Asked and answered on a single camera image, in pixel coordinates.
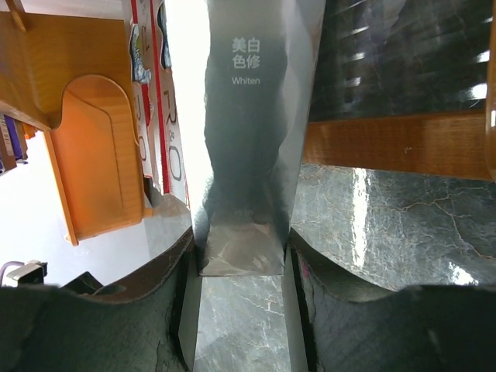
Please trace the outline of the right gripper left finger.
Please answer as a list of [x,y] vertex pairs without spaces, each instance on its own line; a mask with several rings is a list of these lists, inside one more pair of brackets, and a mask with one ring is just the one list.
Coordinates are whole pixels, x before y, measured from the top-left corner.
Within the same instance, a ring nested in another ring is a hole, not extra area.
[[190,371],[196,344],[194,241],[94,294],[1,289],[3,371]]

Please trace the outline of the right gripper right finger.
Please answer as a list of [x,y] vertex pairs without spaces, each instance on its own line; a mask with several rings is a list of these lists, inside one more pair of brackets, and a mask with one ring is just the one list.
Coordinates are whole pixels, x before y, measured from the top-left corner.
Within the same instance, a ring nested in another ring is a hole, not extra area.
[[389,291],[291,232],[284,317],[294,371],[493,371],[495,289]]

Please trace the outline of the red silver R&O box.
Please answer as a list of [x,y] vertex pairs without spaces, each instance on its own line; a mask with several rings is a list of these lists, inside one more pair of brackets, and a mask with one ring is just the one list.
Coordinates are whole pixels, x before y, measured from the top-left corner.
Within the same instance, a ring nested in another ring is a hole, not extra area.
[[157,10],[155,1],[131,1],[129,54],[138,143],[143,174],[162,195],[167,193],[163,112],[159,103]]
[[154,65],[163,193],[170,194],[185,205],[189,205],[164,2],[152,1],[150,11],[153,17]]

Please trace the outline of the purple toothpaste box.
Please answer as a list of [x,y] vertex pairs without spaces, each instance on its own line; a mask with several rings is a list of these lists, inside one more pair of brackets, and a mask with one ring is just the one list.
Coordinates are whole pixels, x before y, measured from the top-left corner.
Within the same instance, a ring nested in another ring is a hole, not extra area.
[[28,163],[28,146],[22,123],[1,114],[1,174]]

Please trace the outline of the silver toothpaste box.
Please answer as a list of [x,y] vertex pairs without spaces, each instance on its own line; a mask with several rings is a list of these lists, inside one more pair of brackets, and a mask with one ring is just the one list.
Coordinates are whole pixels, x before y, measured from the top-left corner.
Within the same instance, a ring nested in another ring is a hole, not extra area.
[[201,276],[284,270],[325,6],[164,4]]

